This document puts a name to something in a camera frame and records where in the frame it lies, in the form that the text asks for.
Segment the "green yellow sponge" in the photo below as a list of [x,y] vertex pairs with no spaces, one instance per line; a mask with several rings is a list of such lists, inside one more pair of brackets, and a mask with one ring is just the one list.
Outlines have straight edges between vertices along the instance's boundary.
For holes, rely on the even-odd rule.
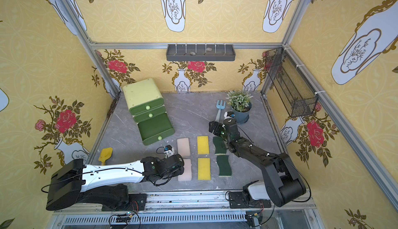
[[226,154],[227,148],[224,145],[224,140],[222,137],[215,136],[212,139],[213,145],[215,146],[215,154]]
[[232,176],[232,169],[229,164],[229,156],[227,154],[221,154],[217,156],[217,165],[219,167],[220,177]]

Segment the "pink sponge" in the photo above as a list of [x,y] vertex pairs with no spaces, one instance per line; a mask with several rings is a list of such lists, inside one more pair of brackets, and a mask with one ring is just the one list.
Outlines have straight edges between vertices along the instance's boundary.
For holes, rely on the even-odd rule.
[[191,155],[188,138],[179,138],[177,140],[177,151],[183,158],[189,158]]
[[184,159],[184,172],[178,176],[179,182],[192,180],[192,163],[190,159]]

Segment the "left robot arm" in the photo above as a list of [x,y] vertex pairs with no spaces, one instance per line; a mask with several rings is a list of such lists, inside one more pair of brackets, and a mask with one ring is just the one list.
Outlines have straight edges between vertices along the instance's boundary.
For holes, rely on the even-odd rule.
[[127,183],[150,182],[159,186],[183,172],[184,161],[179,154],[108,166],[85,165],[82,159],[75,159],[51,176],[46,209],[61,210],[76,203],[124,209],[130,202]]

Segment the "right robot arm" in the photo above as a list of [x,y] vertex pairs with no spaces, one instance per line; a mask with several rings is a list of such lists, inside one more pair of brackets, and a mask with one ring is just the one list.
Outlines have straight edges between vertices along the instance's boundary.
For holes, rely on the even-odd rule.
[[235,119],[211,121],[209,132],[220,136],[231,153],[261,170],[265,196],[276,206],[282,207],[306,193],[306,185],[290,157],[285,153],[270,153],[242,137]]

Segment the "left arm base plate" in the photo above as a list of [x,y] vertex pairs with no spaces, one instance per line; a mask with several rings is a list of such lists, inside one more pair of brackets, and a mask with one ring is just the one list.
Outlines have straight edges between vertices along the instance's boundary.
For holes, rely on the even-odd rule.
[[129,194],[129,201],[116,209],[109,208],[103,205],[101,211],[144,211],[147,202],[147,194],[137,193]]

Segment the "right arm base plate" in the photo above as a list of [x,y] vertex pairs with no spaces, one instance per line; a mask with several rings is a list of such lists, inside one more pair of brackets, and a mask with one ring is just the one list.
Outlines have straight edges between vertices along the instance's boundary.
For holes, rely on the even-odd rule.
[[229,202],[229,207],[231,209],[262,209],[272,207],[270,200],[254,200],[247,192],[244,191],[227,191],[225,198]]

